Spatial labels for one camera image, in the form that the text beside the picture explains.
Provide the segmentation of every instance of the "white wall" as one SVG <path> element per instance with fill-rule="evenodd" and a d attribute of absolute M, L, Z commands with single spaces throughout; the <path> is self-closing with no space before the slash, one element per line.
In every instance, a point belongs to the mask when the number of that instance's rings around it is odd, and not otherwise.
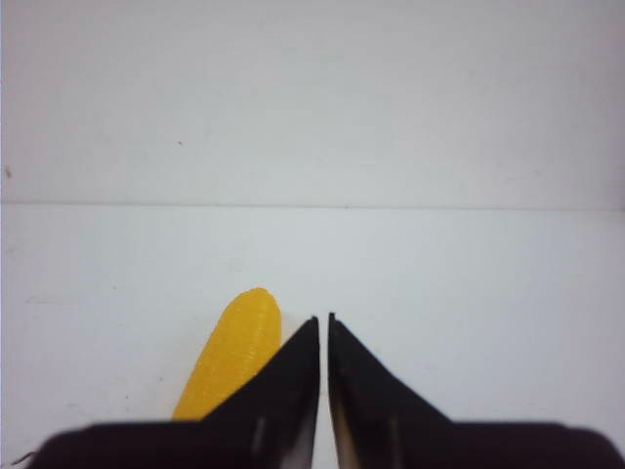
<path fill-rule="evenodd" d="M 5 201 L 625 206 L 622 0 L 4 9 Z"/>

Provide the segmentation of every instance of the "white table surface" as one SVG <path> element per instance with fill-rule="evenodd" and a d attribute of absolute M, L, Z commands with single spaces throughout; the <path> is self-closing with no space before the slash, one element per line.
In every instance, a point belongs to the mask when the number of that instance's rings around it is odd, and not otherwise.
<path fill-rule="evenodd" d="M 556 420 L 625 450 L 623 213 L 5 204 L 3 217 L 6 461 L 60 430 L 168 418 L 224 306 L 257 285 L 285 335 L 317 315 L 324 343 L 337 312 L 452 418 Z M 323 379 L 316 468 L 336 464 L 326 400 Z"/>

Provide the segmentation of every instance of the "black plastic part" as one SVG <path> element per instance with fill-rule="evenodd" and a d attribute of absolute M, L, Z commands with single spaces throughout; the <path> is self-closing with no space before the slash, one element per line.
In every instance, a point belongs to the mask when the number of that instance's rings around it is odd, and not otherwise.
<path fill-rule="evenodd" d="M 328 385 L 342 469 L 625 468 L 614 446 L 589 430 L 449 420 L 392 376 L 333 314 Z"/>
<path fill-rule="evenodd" d="M 202 421 L 96 425 L 61 434 L 28 467 L 310 468 L 318 396 L 318 322 L 312 318 Z"/>

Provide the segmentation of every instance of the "yellow corn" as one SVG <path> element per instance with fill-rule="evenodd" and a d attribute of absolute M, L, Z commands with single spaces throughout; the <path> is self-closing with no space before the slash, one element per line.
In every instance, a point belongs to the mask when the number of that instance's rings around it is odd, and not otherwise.
<path fill-rule="evenodd" d="M 222 313 L 174 410 L 204 417 L 256 375 L 280 346 L 280 310 L 264 288 L 238 295 Z"/>

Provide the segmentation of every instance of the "white backdrop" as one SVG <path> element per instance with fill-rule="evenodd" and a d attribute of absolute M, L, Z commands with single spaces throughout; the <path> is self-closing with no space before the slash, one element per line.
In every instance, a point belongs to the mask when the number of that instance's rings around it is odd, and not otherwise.
<path fill-rule="evenodd" d="M 625 2 L 6 1 L 5 200 L 625 206 Z"/>

